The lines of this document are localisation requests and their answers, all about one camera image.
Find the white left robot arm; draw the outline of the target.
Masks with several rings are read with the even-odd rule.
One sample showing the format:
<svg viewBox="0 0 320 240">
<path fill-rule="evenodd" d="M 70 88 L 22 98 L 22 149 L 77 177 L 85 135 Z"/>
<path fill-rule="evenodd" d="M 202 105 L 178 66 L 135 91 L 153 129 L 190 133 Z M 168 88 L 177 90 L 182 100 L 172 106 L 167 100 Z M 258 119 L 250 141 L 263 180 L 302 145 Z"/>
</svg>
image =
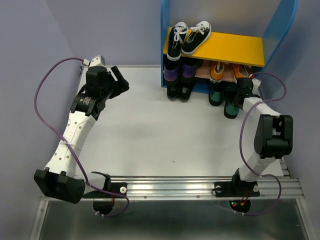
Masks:
<svg viewBox="0 0 320 240">
<path fill-rule="evenodd" d="M 43 170 L 36 170 L 34 180 L 46 197 L 76 204 L 92 189 L 100 197 L 118 196 L 111 192 L 111 179 L 104 174 L 93 186 L 79 156 L 92 127 L 106 107 L 106 101 L 129 90 L 117 66 L 90 66 L 85 73 L 85 84 L 75 96 L 68 122 L 53 156 Z"/>
</svg>

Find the black slip-on sneaker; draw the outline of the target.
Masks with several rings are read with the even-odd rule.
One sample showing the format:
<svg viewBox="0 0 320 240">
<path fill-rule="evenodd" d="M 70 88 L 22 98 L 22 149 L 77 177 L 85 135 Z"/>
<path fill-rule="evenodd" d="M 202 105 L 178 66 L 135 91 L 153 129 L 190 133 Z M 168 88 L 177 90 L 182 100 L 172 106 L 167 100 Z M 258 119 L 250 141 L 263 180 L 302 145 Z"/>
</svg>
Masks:
<svg viewBox="0 0 320 240">
<path fill-rule="evenodd" d="M 167 81 L 166 82 L 167 85 L 167 90 L 166 90 L 166 95 L 167 98 L 170 101 L 174 101 L 178 98 L 179 94 L 180 94 L 180 84 L 178 81 Z"/>
</svg>

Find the black lace-up sneaker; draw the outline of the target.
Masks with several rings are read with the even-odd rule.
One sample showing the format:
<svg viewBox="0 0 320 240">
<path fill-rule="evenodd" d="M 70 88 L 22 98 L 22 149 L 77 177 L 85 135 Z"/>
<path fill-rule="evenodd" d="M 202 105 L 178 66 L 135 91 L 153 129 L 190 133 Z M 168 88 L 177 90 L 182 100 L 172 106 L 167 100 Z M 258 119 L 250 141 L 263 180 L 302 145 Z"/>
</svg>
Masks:
<svg viewBox="0 0 320 240">
<path fill-rule="evenodd" d="M 195 80 L 190 83 L 180 83 L 178 98 L 181 102 L 185 103 L 190 99 L 195 84 Z"/>
</svg>

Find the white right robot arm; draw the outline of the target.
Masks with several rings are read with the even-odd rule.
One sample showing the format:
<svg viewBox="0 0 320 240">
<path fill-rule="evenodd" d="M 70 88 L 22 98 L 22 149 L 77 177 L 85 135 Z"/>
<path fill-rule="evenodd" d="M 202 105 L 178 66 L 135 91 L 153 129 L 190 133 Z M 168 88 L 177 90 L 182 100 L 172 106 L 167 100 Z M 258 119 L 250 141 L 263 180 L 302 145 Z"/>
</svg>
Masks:
<svg viewBox="0 0 320 240">
<path fill-rule="evenodd" d="M 230 189 L 234 195 L 246 193 L 259 194 L 257 180 L 263 172 L 293 149 L 293 117 L 283 115 L 270 108 L 267 100 L 257 96 L 256 90 L 261 81 L 254 77 L 239 78 L 236 81 L 236 96 L 233 105 L 240 108 L 246 115 L 240 129 L 239 150 L 243 161 L 232 176 Z M 242 140 L 246 121 L 249 117 L 258 120 L 253 139 L 253 153 L 248 160 L 244 158 Z"/>
</svg>

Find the orange sneaker white laces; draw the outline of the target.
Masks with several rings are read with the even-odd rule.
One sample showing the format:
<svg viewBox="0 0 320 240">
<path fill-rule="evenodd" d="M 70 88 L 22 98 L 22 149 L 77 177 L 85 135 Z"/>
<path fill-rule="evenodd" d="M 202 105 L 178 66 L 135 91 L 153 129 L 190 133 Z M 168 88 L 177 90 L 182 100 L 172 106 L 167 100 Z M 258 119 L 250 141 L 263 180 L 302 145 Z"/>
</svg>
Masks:
<svg viewBox="0 0 320 240">
<path fill-rule="evenodd" d="M 232 63 L 231 68 L 234 74 L 234 82 L 237 83 L 238 79 L 248 78 L 252 73 L 252 69 L 248 65 Z"/>
</svg>

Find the green loafer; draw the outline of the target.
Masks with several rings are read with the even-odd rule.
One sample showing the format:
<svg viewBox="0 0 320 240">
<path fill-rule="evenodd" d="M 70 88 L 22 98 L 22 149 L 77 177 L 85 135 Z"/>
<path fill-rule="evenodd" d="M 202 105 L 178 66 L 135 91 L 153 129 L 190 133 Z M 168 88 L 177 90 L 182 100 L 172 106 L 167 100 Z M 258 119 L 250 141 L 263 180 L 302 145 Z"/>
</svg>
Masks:
<svg viewBox="0 0 320 240">
<path fill-rule="evenodd" d="M 237 86 L 235 84 L 228 84 L 224 90 L 224 110 L 223 114 L 228 119 L 235 119 L 238 116 L 239 108 L 233 105 L 233 100 L 237 95 Z"/>
<path fill-rule="evenodd" d="M 225 83 L 208 82 L 208 100 L 212 106 L 220 106 L 224 100 Z"/>
</svg>

